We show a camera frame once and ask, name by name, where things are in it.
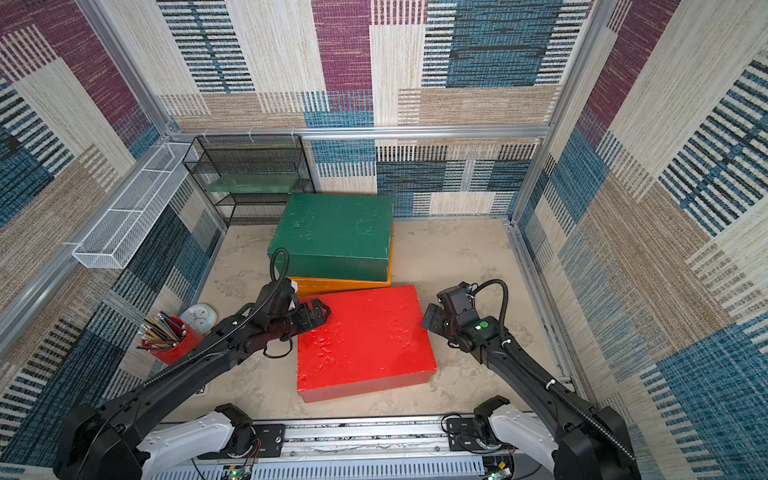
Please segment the white mesh basket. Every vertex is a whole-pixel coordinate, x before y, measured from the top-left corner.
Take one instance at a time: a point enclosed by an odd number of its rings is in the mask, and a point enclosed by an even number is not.
[[[196,161],[189,144],[166,143],[72,252],[86,268],[124,269]]]

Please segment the patterned wall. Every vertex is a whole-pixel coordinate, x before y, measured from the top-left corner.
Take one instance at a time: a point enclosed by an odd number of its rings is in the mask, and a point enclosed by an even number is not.
[[[78,266],[14,343],[0,367],[0,462],[17,466],[0,477],[50,467],[72,406],[99,405],[159,370],[133,348],[138,326],[191,304],[222,234],[206,202],[187,178],[125,270]]]
[[[542,124],[590,0],[106,0],[182,131]],[[306,142],[323,192],[506,214],[537,139]]]
[[[511,212],[538,138],[304,141],[322,192],[393,197],[396,217]]]
[[[768,3],[620,0],[520,228],[645,480],[768,472]]]
[[[590,0],[105,0],[182,130],[544,123]]]
[[[2,311],[158,134],[74,1],[0,12]]]

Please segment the red wire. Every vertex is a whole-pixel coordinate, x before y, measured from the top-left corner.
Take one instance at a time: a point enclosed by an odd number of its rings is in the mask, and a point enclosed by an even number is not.
[[[251,457],[253,457],[253,454],[256,454],[256,457],[253,459],[254,463],[256,462],[256,458],[259,458],[259,452],[261,451],[261,439],[256,439],[257,445],[253,449],[253,451],[248,455],[248,458],[245,459],[245,462],[243,463],[243,468],[245,468],[246,465],[248,465],[248,460],[250,460]]]

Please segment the stacked boxes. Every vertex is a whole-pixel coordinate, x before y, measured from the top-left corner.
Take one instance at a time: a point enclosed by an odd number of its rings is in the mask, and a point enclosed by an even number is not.
[[[392,199],[293,194],[267,255],[288,249],[288,276],[299,295],[364,290],[392,284]],[[277,259],[278,270],[283,258]]]

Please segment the pencil holder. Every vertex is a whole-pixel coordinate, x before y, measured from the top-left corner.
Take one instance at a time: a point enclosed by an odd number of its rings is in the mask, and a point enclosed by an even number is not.
[[[187,325],[187,336],[184,337],[178,345],[165,352],[152,352],[158,360],[166,365],[173,365],[181,357],[187,355],[194,347],[200,345],[203,341],[203,335],[195,331],[194,328]]]

